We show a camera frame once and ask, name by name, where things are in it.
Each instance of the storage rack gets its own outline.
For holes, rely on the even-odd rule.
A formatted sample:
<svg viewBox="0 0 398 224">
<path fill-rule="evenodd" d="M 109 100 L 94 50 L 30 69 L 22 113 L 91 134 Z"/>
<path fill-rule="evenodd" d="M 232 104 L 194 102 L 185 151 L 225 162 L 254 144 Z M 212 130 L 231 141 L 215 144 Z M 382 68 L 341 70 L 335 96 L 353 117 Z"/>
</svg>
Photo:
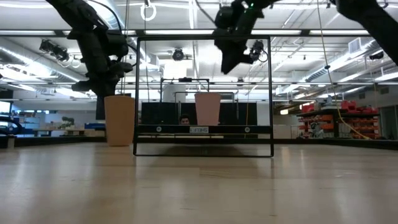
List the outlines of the storage rack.
<svg viewBox="0 0 398 224">
<path fill-rule="evenodd" d="M 340 110 L 340 113 L 344 121 L 354 127 L 354 129 L 362 135 L 371 139 L 380 137 L 378 125 L 378 116 L 380 116 L 380 114 L 347 113 L 347 110 Z M 304 130 L 306 133 L 310 129 L 312 123 L 319 122 L 322 123 L 320 127 L 325 133 L 331 133 L 331 135 L 325 135 L 328 138 L 361 138 L 360 135 L 354 133 L 349 127 L 343 125 L 340 121 L 337 109 L 312 111 L 298 114 L 297 116 L 299 117 L 298 121 L 303 123 L 300 129 Z"/>
<path fill-rule="evenodd" d="M 271 37 L 269 35 L 158 35 L 158 36 L 145 36 L 137 38 L 137 49 L 141 47 L 143 41 L 165 41 L 165 40 L 248 40 L 248 39 L 262 39 L 267 40 L 267 53 L 268 53 L 268 70 L 269 70 L 269 89 L 272 89 L 272 68 L 271 68 Z M 140 61 L 141 53 L 137 51 L 137 61 Z M 140 82 L 140 69 L 139 63 L 136 66 L 136 90 L 139 90 Z M 269 121 L 270 126 L 173 126 L 173 125 L 139 125 L 138 113 L 135 113 L 134 122 L 134 142 L 132 153 L 135 156 L 191 156 L 191 155 L 178 155 L 178 154 L 138 154 L 137 143 L 140 141 L 139 135 L 146 134 L 163 134 L 163 133 L 179 133 L 179 134 L 194 134 L 191 130 L 196 128 L 203 128 L 207 130 L 207 134 L 269 134 L 270 136 L 270 154 L 266 156 L 260 155 L 222 155 L 216 157 L 273 157 L 274 156 L 274 132 L 273 132 L 273 108 L 272 108 L 272 91 L 268 93 L 269 97 Z M 135 111 L 139 109 L 139 91 L 136 91 L 136 104 Z"/>
</svg>

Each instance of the security camera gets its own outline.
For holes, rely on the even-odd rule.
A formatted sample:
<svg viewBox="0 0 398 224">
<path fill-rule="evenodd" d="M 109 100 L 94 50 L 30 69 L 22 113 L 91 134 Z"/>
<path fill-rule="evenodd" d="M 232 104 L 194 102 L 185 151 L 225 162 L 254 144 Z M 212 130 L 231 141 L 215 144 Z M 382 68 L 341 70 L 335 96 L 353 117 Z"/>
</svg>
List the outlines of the security camera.
<svg viewBox="0 0 398 224">
<path fill-rule="evenodd" d="M 181 61 L 183 59 L 184 59 L 184 53 L 182 52 L 182 49 L 175 49 L 173 53 L 173 60 Z"/>
<path fill-rule="evenodd" d="M 373 54 L 369 56 L 370 60 L 377 60 L 377 59 L 382 59 L 384 57 L 384 52 L 379 52 L 377 54 Z"/>
</svg>

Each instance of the rectangular frame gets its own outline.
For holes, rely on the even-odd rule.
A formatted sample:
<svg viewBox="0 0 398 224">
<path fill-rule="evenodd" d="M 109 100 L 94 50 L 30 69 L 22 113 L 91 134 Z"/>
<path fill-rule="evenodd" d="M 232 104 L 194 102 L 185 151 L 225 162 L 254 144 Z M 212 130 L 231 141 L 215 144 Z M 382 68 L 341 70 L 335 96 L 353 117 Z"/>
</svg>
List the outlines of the rectangular frame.
<svg viewBox="0 0 398 224">
<path fill-rule="evenodd" d="M 137 38 L 137 49 L 140 49 L 142 41 L 156 41 L 156 40 L 248 40 L 248 39 L 264 39 L 267 40 L 267 53 L 268 53 L 268 70 L 269 70 L 269 89 L 272 89 L 272 62 L 271 62 L 271 37 L 269 35 L 147 35 L 144 37 Z M 137 50 L 137 62 L 140 61 L 141 53 Z M 135 100 L 135 111 L 139 109 L 139 63 L 136 65 L 136 100 Z M 139 142 L 139 131 L 140 128 L 138 125 L 138 113 L 135 113 L 135 122 L 134 122 L 134 140 L 133 140 L 133 150 L 132 153 L 134 156 L 187 156 L 187 157 L 262 157 L 262 158 L 270 158 L 274 157 L 274 125 L 273 125 L 273 103 L 272 103 L 272 91 L 268 91 L 269 94 L 269 121 L 270 126 L 267 127 L 270 135 L 270 147 L 271 153 L 265 156 L 255 156 L 255 155 L 238 155 L 238 156 L 217 156 L 217 155 L 175 155 L 175 154 L 138 154 L 137 153 L 137 143 Z M 239 128 L 247 128 L 245 126 L 234 126 Z"/>
</svg>

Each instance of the white ring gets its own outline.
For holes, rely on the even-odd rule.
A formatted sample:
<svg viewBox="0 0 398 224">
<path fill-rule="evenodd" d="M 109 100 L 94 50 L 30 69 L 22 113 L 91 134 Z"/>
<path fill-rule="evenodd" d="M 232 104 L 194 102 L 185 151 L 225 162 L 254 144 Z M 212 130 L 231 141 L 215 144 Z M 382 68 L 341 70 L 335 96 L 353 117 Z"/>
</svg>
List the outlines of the white ring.
<svg viewBox="0 0 398 224">
<path fill-rule="evenodd" d="M 152 15 L 149 18 L 146 18 L 144 11 L 145 11 L 146 8 L 149 8 L 149 7 L 151 7 L 154 11 L 153 11 Z M 153 5 L 145 6 L 145 4 L 143 4 L 141 6 L 141 17 L 142 17 L 143 20 L 151 21 L 151 20 L 155 19 L 155 16 L 156 16 L 156 6 L 153 6 Z"/>
</svg>

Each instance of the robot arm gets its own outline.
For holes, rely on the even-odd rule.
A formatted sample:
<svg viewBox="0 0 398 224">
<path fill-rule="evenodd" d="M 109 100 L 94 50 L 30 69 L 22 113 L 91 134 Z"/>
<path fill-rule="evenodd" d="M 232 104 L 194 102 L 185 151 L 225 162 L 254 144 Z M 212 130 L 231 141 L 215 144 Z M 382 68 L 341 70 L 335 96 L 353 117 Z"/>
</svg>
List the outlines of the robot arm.
<svg viewBox="0 0 398 224">
<path fill-rule="evenodd" d="M 78 42 L 81 62 L 85 63 L 88 81 L 72 85 L 74 91 L 93 90 L 97 96 L 114 95 L 116 85 L 132 65 L 121 62 L 128 54 L 126 37 L 121 30 L 109 30 L 108 26 L 84 0 L 46 0 L 72 27 L 68 39 Z"/>
<path fill-rule="evenodd" d="M 243 1 L 248 4 L 245 9 Z M 235 0 L 231 6 L 222 7 L 216 16 L 216 35 L 250 35 L 262 10 L 279 0 Z M 376 0 L 330 0 L 348 19 L 359 22 L 379 43 L 390 58 L 398 64 L 398 23 L 379 6 Z M 247 40 L 215 40 L 223 53 L 221 72 L 229 73 L 239 63 L 253 63 L 244 55 Z"/>
<path fill-rule="evenodd" d="M 398 23 L 376 0 L 331 0 L 337 11 L 360 23 L 398 65 Z"/>
</svg>

